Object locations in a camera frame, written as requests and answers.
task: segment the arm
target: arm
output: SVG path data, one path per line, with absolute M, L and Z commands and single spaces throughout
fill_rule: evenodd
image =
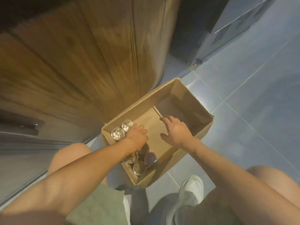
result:
M 235 215 L 246 225 L 300 224 L 300 209 L 258 178 L 195 139 L 187 126 L 172 116 L 163 117 L 168 144 L 186 150 L 204 169 Z
M 120 142 L 85 155 L 30 187 L 3 214 L 54 211 L 67 216 L 89 196 L 107 173 L 147 142 L 146 129 L 134 124 Z

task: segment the forearm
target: forearm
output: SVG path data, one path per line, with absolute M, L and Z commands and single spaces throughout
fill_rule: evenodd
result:
M 124 139 L 73 161 L 30 187 L 3 212 L 58 211 L 68 215 L 130 154 L 128 147 Z
M 300 221 L 299 208 L 253 175 L 206 147 L 200 140 L 195 139 L 186 148 L 244 224 L 283 225 Z

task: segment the shoe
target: shoe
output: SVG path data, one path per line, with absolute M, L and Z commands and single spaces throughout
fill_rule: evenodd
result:
M 177 203 L 167 213 L 167 225 L 183 225 L 183 206 L 195 206 L 201 203 L 204 196 L 203 182 L 197 175 L 188 177 L 180 187 Z

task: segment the open cardboard box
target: open cardboard box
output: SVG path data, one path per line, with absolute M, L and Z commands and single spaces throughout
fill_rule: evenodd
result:
M 144 149 L 154 152 L 158 161 L 141 176 L 135 175 L 132 166 L 123 162 L 122 166 L 134 185 L 150 186 L 186 155 L 182 149 L 174 148 L 160 138 L 160 133 L 167 134 L 160 117 L 167 115 L 183 121 L 193 136 L 199 139 L 207 134 L 214 118 L 176 78 L 146 94 L 102 128 L 102 134 L 110 145 L 116 142 L 110 135 L 111 131 L 121 127 L 126 119 L 142 124 L 148 130 L 149 140 Z

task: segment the hand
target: hand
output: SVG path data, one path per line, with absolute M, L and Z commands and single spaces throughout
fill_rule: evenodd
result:
M 125 138 L 123 139 L 129 144 L 130 153 L 140 151 L 144 144 L 148 141 L 149 137 L 146 136 L 147 129 L 144 129 L 143 125 L 137 127 L 137 124 L 134 124 L 130 127 L 126 133 Z
M 166 125 L 169 134 L 161 133 L 160 137 L 171 146 L 188 151 L 188 145 L 194 137 L 186 124 L 173 116 L 162 117 L 160 120 Z

